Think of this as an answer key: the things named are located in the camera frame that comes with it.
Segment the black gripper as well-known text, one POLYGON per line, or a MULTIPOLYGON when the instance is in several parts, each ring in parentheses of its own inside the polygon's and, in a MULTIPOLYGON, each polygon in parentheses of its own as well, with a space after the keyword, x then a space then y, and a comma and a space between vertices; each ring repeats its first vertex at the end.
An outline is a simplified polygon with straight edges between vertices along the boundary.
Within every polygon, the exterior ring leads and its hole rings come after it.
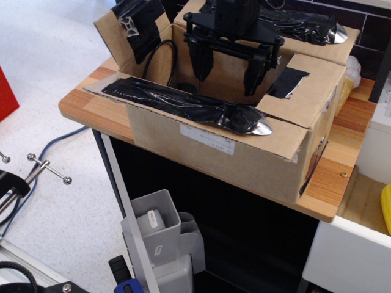
POLYGON ((207 13, 185 13, 185 42, 195 77, 204 81, 214 66, 215 51, 248 61, 245 96, 254 95, 266 72, 279 65, 285 40, 259 20, 259 1, 215 1, 207 13))

